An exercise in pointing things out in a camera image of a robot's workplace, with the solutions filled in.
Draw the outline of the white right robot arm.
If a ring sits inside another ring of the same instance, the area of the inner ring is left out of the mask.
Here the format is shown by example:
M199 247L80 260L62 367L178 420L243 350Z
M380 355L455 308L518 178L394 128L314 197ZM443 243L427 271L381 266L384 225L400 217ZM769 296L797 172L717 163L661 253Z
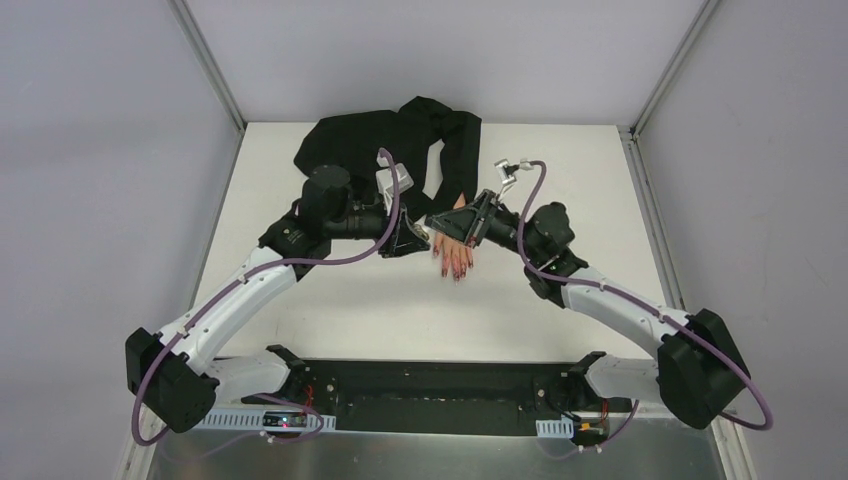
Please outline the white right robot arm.
M649 354L647 360L603 352L584 357L567 384L576 407L590 410L613 397L646 400L704 429L745 389L749 370L722 317L664 307L591 267L570 248L575 234L564 204L545 204L523 220L486 190L425 223L469 247L490 241L521 255L538 297L602 323Z

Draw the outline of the yellow nail polish bottle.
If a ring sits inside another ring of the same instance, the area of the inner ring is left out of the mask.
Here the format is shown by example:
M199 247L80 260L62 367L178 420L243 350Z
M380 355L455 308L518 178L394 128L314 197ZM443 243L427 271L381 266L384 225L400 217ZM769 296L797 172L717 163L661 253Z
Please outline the yellow nail polish bottle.
M414 224L414 229L416 234L423 238L424 240L429 240L429 234L427 230L421 224Z

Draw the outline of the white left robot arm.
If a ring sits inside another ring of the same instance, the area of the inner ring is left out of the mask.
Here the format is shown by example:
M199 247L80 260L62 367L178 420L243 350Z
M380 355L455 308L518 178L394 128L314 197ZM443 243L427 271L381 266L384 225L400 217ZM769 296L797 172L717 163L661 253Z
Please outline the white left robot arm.
M425 231L401 201L414 181L387 153L378 157L376 192L355 197L348 171L335 165L313 170L288 212L272 223L241 265L200 305L151 333L144 328L125 342L126 376L135 400L132 432L141 445L142 409L167 431L186 432L218 403L270 394L281 404L305 390L304 363L286 348L269 345L255 354L219 353L267 303L294 287L316 266L342 266L378 254L397 258L424 252Z

